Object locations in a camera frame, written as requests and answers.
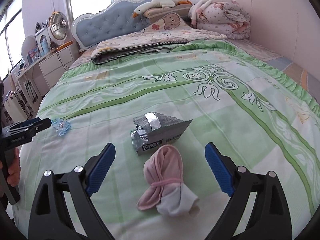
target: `drawer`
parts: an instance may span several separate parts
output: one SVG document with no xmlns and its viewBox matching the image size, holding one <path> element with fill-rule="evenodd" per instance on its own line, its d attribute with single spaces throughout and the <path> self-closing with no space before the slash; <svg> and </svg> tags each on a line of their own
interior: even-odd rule
<svg viewBox="0 0 320 240">
<path fill-rule="evenodd" d="M 65 66 L 67 68 L 69 68 L 69 67 L 71 67 L 72 64 L 73 64 L 73 61 L 65 64 Z M 61 67 L 55 69 L 54 71 L 51 71 L 46 76 L 44 76 L 49 88 L 52 88 L 59 81 L 59 79 L 62 77 L 62 75 L 63 75 L 63 73 L 65 73 L 65 71 L 67 71 L 67 70 L 63 66 L 61 66 Z"/>
<path fill-rule="evenodd" d="M 69 48 L 65 48 L 58 52 L 61 62 L 66 65 L 70 61 L 73 61 L 71 52 Z M 62 66 L 61 62 L 58 59 L 57 53 L 53 54 L 48 59 L 44 60 L 43 62 L 39 63 L 40 69 L 42 71 L 42 74 L 45 76 L 51 71 L 54 71 L 55 69 L 58 69 Z"/>
</svg>

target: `human hand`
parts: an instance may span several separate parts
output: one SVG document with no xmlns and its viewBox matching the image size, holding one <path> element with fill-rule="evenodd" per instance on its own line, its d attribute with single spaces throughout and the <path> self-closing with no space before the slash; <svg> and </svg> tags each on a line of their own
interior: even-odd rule
<svg viewBox="0 0 320 240">
<path fill-rule="evenodd" d="M 7 178 L 8 184 L 10 184 L 12 187 L 15 187 L 18 185 L 20 181 L 20 157 L 19 157 L 19 149 L 14 149 L 14 159 L 11 163 L 11 166 L 8 168 L 9 176 Z"/>
</svg>

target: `pillow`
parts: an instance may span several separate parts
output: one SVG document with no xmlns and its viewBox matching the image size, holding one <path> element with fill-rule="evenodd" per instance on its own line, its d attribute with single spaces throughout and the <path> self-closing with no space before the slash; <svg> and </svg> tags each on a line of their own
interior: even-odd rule
<svg viewBox="0 0 320 240">
<path fill-rule="evenodd" d="M 180 4 L 173 8 L 151 8 L 143 15 L 150 20 L 151 24 L 172 12 L 179 14 L 182 19 L 188 19 L 188 12 L 191 7 L 191 4 Z"/>
</svg>

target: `silver snack bag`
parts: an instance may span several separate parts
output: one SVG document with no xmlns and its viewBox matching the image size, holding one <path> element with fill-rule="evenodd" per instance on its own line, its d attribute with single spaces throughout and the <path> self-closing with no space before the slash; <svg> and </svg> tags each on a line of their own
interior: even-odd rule
<svg viewBox="0 0 320 240">
<path fill-rule="evenodd" d="M 136 129 L 130 132 L 132 145 L 138 156 L 154 153 L 160 146 L 178 140 L 191 121 L 156 112 L 135 117 L 133 122 Z"/>
</svg>

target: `fan grille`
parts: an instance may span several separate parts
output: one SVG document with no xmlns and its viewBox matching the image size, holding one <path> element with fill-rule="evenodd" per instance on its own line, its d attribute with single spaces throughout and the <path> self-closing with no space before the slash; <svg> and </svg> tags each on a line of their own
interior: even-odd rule
<svg viewBox="0 0 320 240">
<path fill-rule="evenodd" d="M 67 21 L 63 13 L 54 13 L 50 18 L 50 31 L 52 36 L 58 41 L 62 41 L 67 36 L 68 25 L 63 26 L 62 22 Z"/>
</svg>

